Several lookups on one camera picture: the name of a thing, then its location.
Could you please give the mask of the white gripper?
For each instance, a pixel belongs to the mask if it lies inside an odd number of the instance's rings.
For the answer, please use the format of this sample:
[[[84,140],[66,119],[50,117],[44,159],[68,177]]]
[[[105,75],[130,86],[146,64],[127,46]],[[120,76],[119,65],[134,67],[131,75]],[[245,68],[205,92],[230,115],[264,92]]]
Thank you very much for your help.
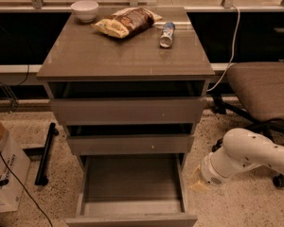
[[[221,176],[211,164],[212,153],[202,160],[201,166],[197,166],[190,177],[190,189],[195,192],[205,192],[208,187],[221,187],[228,180]]]

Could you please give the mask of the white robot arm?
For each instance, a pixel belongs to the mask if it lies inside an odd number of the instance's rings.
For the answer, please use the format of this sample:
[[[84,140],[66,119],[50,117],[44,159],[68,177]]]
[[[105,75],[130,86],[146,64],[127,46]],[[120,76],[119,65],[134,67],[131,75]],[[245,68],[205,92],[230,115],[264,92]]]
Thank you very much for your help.
[[[267,166],[284,175],[284,146],[242,128],[228,131],[222,146],[209,152],[191,176],[189,188],[205,192],[219,188],[239,174]]]

